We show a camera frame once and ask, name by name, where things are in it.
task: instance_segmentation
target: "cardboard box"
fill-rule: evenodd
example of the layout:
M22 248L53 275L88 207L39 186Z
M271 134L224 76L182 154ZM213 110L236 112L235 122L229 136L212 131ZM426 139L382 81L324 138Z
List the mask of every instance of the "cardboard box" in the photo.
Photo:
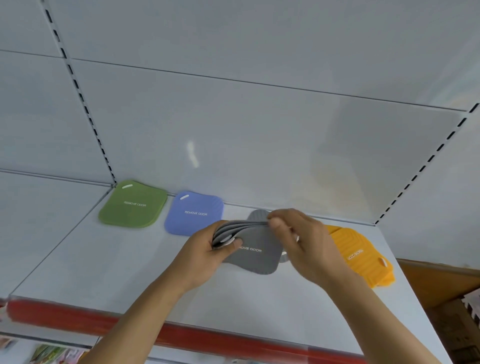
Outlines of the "cardboard box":
M480 364L480 329L461 300L426 312L454 364Z

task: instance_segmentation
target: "green package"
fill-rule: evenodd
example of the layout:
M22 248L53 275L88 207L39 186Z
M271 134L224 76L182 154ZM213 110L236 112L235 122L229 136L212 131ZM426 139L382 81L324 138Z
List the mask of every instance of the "green package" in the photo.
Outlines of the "green package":
M98 213L101 222L128 228L152 225L167 200L167 192L133 180L117 184Z

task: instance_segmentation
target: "perforated metal strip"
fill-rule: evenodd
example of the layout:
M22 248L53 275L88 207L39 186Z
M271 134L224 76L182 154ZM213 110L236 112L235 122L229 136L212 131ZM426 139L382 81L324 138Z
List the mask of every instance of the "perforated metal strip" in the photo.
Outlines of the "perforated metal strip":
M113 178L113 181L114 183L117 183L117 179L115 178L115 175L113 174L113 169L112 167L110 166L110 162L108 161L108 158L107 158L107 153L105 151L105 148L102 144L102 142L100 141L100 136L98 135L98 131L97 131L97 128L95 126L95 123L93 121L93 118L92 118L92 115L90 114L90 111L89 111L89 108L88 108L88 105L87 105L87 102L84 98L84 94L82 93L82 89L80 88L80 85L78 83L78 80L76 79L75 77L75 72L73 71L73 67L72 67L72 62L71 62L71 59L70 57L68 56L68 52L64 46L64 44L62 43L62 40L61 40L61 36L60 36L60 32L58 30L58 27L57 25L55 24L54 22L54 19L53 19L53 16L52 16L52 13L51 11L49 10L48 8L48 5L45 3L44 0L39 0L40 1L40 5L41 7L43 8L43 11L45 13L45 16L47 17L47 20L48 20L48 24L50 25L50 29L57 41L57 45L62 53L62 56L63 56L63 61L65 62L65 66L67 67L67 70L68 70L68 73L72 79L72 82L73 82L73 86L75 87L75 90L77 91L77 94L78 94L78 97L80 98L80 101L82 103L82 106L84 107L84 111L85 111L85 114L87 115L87 118L90 122L90 125L92 127L92 130L93 132L95 133L95 138L96 138L96 141L98 142L98 145L100 146L100 150L102 151L102 154L103 154L103 158L105 159L105 162L107 164L107 167L110 171L110 174L112 175L112 178Z
M403 190L400 191L400 193L398 194L398 196L390 203L390 205L387 207L387 209L385 210L385 212L378 218L378 220L375 222L375 224L378 224L380 222L381 219L383 219L383 217L386 215L386 213L388 211L390 211L390 209L392 208L392 206L395 204L395 202L397 202L397 200L399 198L401 198L405 192L411 187L411 185L413 184L413 182L415 182L419 177L420 175L425 171L425 169L430 165L430 163L436 158L436 156L442 151L445 149L446 145L448 144L448 142L455 136L456 133L458 133L460 131L460 128L465 124L465 122L467 121L468 119L468 115L473 113L477 107L479 106L479 104L475 104L471 109L470 111L467 113L466 117L464 117L454 128L453 130L451 131L451 133L445 138L445 140L442 141L442 143L437 147L436 151L428 158L428 160L423 164L423 166L419 169L419 171L417 173L415 173L415 175L412 177L412 179L407 183L407 185L403 188Z

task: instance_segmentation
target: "person's left arm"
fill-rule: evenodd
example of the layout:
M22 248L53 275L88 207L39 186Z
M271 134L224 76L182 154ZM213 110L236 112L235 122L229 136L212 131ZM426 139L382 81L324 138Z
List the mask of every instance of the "person's left arm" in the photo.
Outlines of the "person's left arm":
M144 364L173 306L187 291L210 279L241 240L212 250L218 221L192 235L170 266L138 297L114 328L80 364Z

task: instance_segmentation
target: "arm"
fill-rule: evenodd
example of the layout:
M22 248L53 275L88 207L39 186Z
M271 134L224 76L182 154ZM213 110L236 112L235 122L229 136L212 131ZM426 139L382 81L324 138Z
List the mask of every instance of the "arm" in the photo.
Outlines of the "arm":
M180 297L215 273L222 261L237 250L241 240L212 250L218 221L196 232L170 266L133 303L115 327L80 364L144 364L165 319Z
M273 211L269 218L292 265L327 292L369 363L440 364L350 269L321 222L294 209Z

